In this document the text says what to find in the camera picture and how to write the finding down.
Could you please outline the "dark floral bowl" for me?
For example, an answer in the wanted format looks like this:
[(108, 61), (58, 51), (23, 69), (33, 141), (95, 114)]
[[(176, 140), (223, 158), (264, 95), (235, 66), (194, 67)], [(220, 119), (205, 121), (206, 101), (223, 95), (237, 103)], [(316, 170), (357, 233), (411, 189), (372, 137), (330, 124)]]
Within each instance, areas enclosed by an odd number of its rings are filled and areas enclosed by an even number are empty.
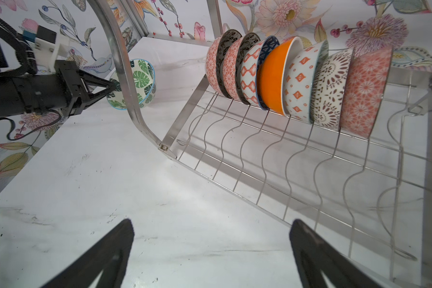
[(206, 55), (205, 71), (210, 86), (219, 94), (232, 99), (223, 83), (223, 62), (231, 45), (241, 38), (237, 30), (228, 30), (215, 39)]

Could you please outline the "pale green patterned bowl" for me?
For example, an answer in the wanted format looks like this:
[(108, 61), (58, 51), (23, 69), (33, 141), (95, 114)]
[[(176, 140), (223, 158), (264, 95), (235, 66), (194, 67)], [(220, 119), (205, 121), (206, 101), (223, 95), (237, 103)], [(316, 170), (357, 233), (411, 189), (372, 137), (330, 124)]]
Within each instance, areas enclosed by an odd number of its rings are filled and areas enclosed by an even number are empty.
[(282, 104), (291, 118), (311, 123), (311, 102), (314, 78), (328, 56), (327, 40), (304, 48), (302, 40), (294, 39), (283, 72)]

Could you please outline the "blue geometric pattern bowl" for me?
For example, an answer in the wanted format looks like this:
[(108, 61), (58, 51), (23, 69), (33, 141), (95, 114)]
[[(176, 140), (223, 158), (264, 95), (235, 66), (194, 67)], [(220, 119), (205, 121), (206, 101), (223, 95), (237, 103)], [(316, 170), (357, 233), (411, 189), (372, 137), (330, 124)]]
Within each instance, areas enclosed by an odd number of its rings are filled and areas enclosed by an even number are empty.
[(262, 110), (269, 110), (269, 108), (264, 103), (258, 88), (258, 72), (267, 56), (279, 45), (277, 37), (269, 36), (249, 48), (242, 60), (240, 70), (242, 96), (249, 105), (257, 106)]

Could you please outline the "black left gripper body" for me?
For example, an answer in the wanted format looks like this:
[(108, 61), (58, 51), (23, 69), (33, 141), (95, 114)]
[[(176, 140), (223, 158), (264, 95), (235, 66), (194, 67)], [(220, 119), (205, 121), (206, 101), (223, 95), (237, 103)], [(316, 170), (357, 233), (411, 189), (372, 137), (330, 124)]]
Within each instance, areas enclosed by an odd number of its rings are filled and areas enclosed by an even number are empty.
[(55, 74), (12, 79), (10, 115), (59, 109), (64, 117), (79, 115), (90, 101), (90, 74), (74, 61), (55, 61)]

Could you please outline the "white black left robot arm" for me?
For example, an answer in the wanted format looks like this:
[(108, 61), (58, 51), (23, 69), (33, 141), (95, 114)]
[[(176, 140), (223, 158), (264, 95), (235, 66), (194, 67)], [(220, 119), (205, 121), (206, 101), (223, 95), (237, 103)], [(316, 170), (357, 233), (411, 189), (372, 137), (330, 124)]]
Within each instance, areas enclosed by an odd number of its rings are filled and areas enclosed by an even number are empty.
[(0, 18), (0, 121), (21, 114), (69, 117), (115, 90), (115, 84), (65, 60), (70, 39), (38, 27), (19, 33)]

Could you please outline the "dark patterned bowl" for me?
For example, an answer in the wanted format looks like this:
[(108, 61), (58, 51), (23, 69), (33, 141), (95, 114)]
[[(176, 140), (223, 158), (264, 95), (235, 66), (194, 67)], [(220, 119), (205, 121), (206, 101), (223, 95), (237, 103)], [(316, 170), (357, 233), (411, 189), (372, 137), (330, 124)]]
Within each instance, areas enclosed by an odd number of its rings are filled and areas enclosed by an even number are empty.
[(219, 69), (219, 87), (223, 95), (227, 98), (238, 100), (249, 105), (241, 88), (241, 68), (242, 62), (247, 52), (258, 42), (260, 38), (251, 32), (242, 36), (236, 30), (227, 31), (221, 40), (222, 63)]

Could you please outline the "white lattice pattern bowl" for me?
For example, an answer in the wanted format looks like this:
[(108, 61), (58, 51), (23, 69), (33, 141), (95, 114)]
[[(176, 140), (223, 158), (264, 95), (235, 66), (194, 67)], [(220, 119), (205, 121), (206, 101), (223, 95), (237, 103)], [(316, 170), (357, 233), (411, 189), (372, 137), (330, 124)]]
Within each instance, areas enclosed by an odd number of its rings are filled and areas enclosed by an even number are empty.
[(344, 92), (354, 56), (352, 48), (337, 52), (323, 62), (314, 80), (312, 121), (315, 125), (337, 131)]

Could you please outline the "plain white bowl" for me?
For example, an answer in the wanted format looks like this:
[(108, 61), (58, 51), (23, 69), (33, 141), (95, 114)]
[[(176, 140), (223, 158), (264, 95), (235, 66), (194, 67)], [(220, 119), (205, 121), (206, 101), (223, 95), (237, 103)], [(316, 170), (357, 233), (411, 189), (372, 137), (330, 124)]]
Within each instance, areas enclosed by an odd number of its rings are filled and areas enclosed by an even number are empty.
[(299, 36), (272, 49), (258, 72), (258, 91), (263, 108), (286, 116), (283, 106), (283, 82), (289, 61), (303, 50)]

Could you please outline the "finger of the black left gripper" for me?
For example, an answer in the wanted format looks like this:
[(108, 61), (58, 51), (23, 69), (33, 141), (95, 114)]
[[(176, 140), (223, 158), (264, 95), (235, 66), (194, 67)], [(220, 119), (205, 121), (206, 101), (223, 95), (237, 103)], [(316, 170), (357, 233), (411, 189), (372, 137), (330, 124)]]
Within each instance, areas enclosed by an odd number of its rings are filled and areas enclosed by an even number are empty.
[(108, 94), (110, 94), (113, 91), (115, 91), (114, 86), (109, 87), (109, 88), (105, 88), (105, 89), (98, 91), (96, 93), (85, 92), (84, 95), (82, 96), (82, 104), (80, 105), (80, 108), (82, 110), (89, 108), (94, 103), (96, 103), (99, 100), (101, 100), (102, 98), (106, 97)]
[(116, 88), (116, 85), (110, 80), (100, 78), (98, 76), (95, 76), (83, 70), (78, 70), (78, 74), (82, 79), (82, 81), (84, 82), (84, 84), (88, 86), (101, 87), (107, 90), (115, 90)]

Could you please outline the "dark speckled pattern bowl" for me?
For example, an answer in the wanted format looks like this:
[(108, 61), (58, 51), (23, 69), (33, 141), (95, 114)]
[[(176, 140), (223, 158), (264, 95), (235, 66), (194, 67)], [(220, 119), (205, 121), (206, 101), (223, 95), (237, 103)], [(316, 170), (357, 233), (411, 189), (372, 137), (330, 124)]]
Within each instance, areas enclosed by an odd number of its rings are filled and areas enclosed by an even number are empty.
[(344, 93), (341, 129), (368, 139), (378, 117), (391, 68), (391, 46), (352, 61)]

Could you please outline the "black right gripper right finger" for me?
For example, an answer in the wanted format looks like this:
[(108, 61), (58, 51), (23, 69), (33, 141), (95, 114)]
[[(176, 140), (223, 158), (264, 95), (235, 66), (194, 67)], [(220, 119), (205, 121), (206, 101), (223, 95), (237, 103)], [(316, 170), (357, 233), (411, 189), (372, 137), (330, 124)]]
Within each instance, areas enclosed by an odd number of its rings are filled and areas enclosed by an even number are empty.
[(326, 288), (324, 277), (336, 288), (380, 287), (302, 220), (294, 220), (289, 239), (304, 288)]

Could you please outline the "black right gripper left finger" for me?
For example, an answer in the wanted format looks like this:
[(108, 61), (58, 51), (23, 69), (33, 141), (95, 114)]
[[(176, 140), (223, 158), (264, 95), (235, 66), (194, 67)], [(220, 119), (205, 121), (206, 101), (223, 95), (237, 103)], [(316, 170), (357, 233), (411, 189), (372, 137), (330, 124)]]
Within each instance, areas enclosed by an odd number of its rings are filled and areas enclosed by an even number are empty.
[(44, 284), (45, 288), (119, 288), (126, 275), (134, 240), (130, 219), (124, 219), (80, 258)]

